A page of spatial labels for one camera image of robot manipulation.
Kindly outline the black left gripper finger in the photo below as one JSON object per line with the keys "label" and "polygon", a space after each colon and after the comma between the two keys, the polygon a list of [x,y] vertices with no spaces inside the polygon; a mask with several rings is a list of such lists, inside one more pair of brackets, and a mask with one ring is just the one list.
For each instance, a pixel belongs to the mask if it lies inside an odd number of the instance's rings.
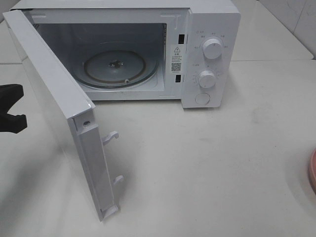
{"label": "black left gripper finger", "polygon": [[0,114],[0,132],[19,133],[27,128],[27,117],[25,115]]}
{"label": "black left gripper finger", "polygon": [[20,84],[5,84],[0,86],[0,116],[5,117],[11,107],[24,96]]}

